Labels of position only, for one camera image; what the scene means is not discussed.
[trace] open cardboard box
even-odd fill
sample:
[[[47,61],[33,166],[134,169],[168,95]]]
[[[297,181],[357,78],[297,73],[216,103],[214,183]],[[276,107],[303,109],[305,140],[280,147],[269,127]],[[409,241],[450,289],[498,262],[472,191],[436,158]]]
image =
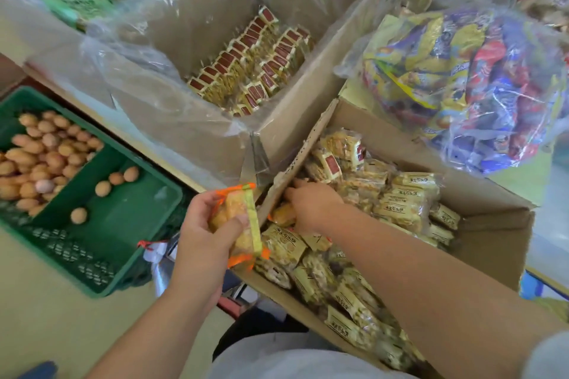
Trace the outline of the open cardboard box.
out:
[[[3,10],[17,10],[16,14],[11,11],[10,18],[27,18],[23,28],[16,24],[22,34],[38,34],[32,30],[36,7],[21,0],[2,1]],[[181,78],[202,59],[215,56],[235,28],[252,19],[260,3],[266,3],[284,23],[307,28],[318,43],[285,90],[252,116],[231,118],[193,95]],[[110,125],[137,139],[142,136],[154,151],[206,189],[268,174],[266,181],[292,160],[309,127],[337,96],[342,80],[332,68],[353,41],[370,29],[377,3],[128,0],[111,18],[93,27],[96,38],[79,39],[61,22],[49,28],[38,25],[55,35],[40,33],[39,43],[49,40],[40,48],[33,40],[27,42],[32,56],[28,65]],[[167,64],[163,63],[166,57],[175,69],[168,74],[164,69],[157,72],[156,66]],[[263,184],[262,178],[256,181]]]
[[[273,187],[258,210],[260,221],[264,222],[268,213],[279,203],[283,191],[301,169],[327,126],[361,133],[362,143],[372,155],[392,160],[403,169],[443,174],[441,202],[464,217],[456,232],[459,242],[452,254],[512,290],[518,290],[534,221],[534,214],[529,210],[531,204],[492,181],[474,178],[444,166],[440,158],[422,142],[413,141],[413,137],[388,122],[343,100],[336,99],[330,104],[312,128],[293,163],[284,173],[275,177]],[[343,351],[386,368],[377,359],[343,340],[289,292],[255,272],[236,270],[236,273],[248,285],[280,304],[294,318]]]

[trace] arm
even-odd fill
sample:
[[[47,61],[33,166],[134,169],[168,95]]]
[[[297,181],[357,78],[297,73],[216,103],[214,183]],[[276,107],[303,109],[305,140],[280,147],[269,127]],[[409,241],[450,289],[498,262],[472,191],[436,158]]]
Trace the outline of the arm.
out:
[[[211,234],[207,220],[216,201],[214,192],[194,197],[181,227],[168,288],[97,362],[87,379],[180,376],[197,332],[221,295],[229,249],[247,221],[246,216],[238,216]]]
[[[487,275],[295,181],[297,225],[337,243],[411,340],[447,379],[514,379],[538,343],[567,327]]]

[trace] green plastic crate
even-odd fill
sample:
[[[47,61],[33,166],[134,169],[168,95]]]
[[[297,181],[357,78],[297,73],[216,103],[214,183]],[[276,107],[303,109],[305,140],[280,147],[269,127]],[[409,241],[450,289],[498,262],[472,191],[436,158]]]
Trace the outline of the green plastic crate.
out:
[[[57,268],[86,295],[108,296],[114,290],[139,286],[151,278],[142,258],[140,240],[158,241],[180,227],[189,199],[174,181],[93,125],[31,87],[20,87],[0,102],[0,150],[11,138],[25,133],[18,116],[55,110],[97,136],[104,147],[72,178],[36,217],[0,200],[0,224],[43,260]],[[106,197],[95,186],[115,171],[136,165],[140,177],[113,186]],[[70,221],[71,211],[85,207],[89,217],[82,225]]]

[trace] left hand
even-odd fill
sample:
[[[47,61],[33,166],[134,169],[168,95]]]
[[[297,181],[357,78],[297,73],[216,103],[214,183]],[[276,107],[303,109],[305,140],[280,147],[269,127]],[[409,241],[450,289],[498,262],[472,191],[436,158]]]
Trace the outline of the left hand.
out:
[[[188,294],[194,301],[199,297],[204,317],[221,296],[229,250],[249,224],[246,215],[237,216],[211,233],[208,220],[219,198],[210,191],[192,199],[181,226],[176,264],[168,285],[170,292]]]

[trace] hand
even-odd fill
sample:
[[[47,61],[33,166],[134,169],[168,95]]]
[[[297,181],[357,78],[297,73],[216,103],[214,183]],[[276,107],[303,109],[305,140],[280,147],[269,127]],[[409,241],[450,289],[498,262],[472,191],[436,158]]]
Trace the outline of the hand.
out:
[[[284,192],[284,197],[294,207],[296,230],[320,233],[321,223],[331,213],[331,206],[344,204],[341,196],[329,185],[309,183],[295,178],[293,186]]]
[[[208,220],[219,198],[211,191],[192,199],[181,226],[176,265],[168,285],[170,292],[189,294],[193,301],[200,297],[204,317],[221,296],[229,250],[249,224],[247,216],[237,216],[211,233]]]

